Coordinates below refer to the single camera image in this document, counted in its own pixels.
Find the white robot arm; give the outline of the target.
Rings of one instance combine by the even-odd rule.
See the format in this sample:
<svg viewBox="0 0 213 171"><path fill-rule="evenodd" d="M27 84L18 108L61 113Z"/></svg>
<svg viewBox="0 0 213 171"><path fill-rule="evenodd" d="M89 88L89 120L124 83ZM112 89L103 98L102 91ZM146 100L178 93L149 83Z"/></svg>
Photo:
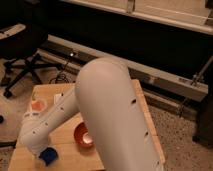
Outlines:
<svg viewBox="0 0 213 171"><path fill-rule="evenodd" d="M49 110L25 114L19 141L39 156L49 134L81 114L106 171L164 171L128 67L116 58L88 62Z"/></svg>

